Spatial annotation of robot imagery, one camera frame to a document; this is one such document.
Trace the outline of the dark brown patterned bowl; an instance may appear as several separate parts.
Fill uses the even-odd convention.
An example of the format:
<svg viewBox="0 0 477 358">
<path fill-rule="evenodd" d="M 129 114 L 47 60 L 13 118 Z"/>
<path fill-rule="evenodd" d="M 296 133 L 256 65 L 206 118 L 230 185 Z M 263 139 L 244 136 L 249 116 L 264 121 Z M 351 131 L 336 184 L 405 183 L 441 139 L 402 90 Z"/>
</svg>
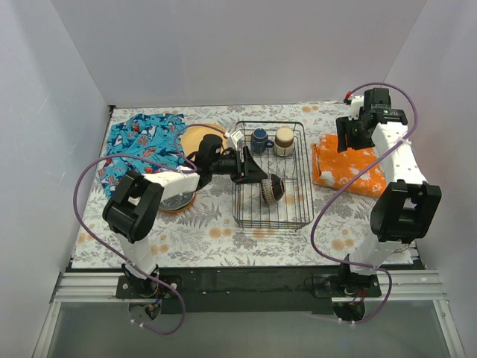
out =
<svg viewBox="0 0 477 358">
<path fill-rule="evenodd" d="M 269 173 L 260 183 L 262 199 L 267 205 L 279 202 L 285 194 L 285 182 L 275 174 Z"/>
</svg>

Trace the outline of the yellow round plate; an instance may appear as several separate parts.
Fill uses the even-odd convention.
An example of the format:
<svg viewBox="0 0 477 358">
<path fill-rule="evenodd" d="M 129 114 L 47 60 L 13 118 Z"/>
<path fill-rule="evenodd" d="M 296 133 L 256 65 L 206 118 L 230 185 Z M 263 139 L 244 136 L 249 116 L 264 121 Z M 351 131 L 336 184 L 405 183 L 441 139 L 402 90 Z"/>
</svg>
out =
<svg viewBox="0 0 477 358">
<path fill-rule="evenodd" d="M 223 136 L 226 130 L 220 125 L 213 123 L 206 123 L 205 126 L 193 126 L 188 128 L 180 138 L 180 144 L 183 152 L 186 156 L 198 150 L 200 142 L 207 134 L 213 134 L 219 136 L 221 139 L 221 147 L 225 149 L 227 147 L 227 139 Z"/>
</svg>

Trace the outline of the dark blue mug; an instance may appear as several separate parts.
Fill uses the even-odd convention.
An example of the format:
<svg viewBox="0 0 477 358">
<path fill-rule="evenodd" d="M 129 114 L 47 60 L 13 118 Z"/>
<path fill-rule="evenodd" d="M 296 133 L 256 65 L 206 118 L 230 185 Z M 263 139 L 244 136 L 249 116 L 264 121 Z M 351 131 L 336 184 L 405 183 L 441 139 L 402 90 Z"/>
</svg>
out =
<svg viewBox="0 0 477 358">
<path fill-rule="evenodd" d="M 257 128 L 250 137 L 250 149 L 253 154 L 262 154 L 269 148 L 273 148 L 274 141 L 269 139 L 268 132 L 263 128 Z"/>
</svg>

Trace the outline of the beige brown ceramic cup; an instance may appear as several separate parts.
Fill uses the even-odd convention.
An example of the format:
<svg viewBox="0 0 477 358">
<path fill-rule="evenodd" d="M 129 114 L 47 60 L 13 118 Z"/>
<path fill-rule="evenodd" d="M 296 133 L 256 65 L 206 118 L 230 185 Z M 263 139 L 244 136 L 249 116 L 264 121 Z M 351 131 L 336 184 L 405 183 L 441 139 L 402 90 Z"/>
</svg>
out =
<svg viewBox="0 0 477 358">
<path fill-rule="evenodd" d="M 279 157 L 290 156 L 294 151 L 294 131 L 286 126 L 279 128 L 275 133 L 273 150 Z"/>
</svg>

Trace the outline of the black wire dish rack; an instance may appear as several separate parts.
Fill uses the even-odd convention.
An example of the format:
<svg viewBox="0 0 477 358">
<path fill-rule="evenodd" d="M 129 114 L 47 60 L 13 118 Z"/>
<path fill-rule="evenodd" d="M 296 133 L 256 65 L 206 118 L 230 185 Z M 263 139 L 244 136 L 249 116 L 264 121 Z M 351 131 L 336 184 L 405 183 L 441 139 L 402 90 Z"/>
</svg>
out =
<svg viewBox="0 0 477 358">
<path fill-rule="evenodd" d="M 240 145 L 248 148 L 252 147 L 254 131 L 264 130 L 274 142 L 278 131 L 285 128 L 292 133 L 290 154 L 279 154 L 272 144 L 260 154 L 251 154 L 268 175 L 268 182 L 234 186 L 233 218 L 239 227 L 297 230 L 314 218 L 311 168 L 303 124 L 257 120 L 242 120 L 236 124 L 236 130 L 242 135 Z"/>
</svg>

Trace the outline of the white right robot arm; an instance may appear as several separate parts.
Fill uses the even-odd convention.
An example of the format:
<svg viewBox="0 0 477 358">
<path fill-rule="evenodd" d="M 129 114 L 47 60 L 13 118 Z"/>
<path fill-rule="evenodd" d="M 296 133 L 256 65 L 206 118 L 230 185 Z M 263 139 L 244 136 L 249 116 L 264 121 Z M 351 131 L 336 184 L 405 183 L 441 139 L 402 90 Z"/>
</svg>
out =
<svg viewBox="0 0 477 358">
<path fill-rule="evenodd" d="M 349 93 L 344 101 L 350 113 L 336 120 L 338 151 L 373 149 L 386 185 L 370 214 L 370 235 L 338 270 L 338 290 L 351 297 L 377 284 L 378 267 L 395 250 L 427 234 L 442 192 L 420 171 L 407 137 L 407 117 L 392 107 L 388 89 Z"/>
</svg>

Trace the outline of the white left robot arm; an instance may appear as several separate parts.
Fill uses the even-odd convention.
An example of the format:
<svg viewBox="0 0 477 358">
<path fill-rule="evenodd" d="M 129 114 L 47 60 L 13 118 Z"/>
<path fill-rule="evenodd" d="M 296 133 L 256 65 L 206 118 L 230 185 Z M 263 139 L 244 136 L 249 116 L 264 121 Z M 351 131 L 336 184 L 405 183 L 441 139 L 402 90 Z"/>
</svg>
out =
<svg viewBox="0 0 477 358">
<path fill-rule="evenodd" d="M 237 184 L 259 183 L 268 175 L 254 161 L 247 146 L 222 149 L 219 136 L 207 134 L 198 150 L 188 156 L 191 163 L 173 171 L 139 174 L 129 171 L 119 182 L 103 211 L 125 255 L 122 265 L 129 287 L 142 298 L 153 297 L 159 288 L 157 264 L 148 241 L 159 206 L 167 199 L 197 192 L 214 175 L 228 175 Z"/>
</svg>

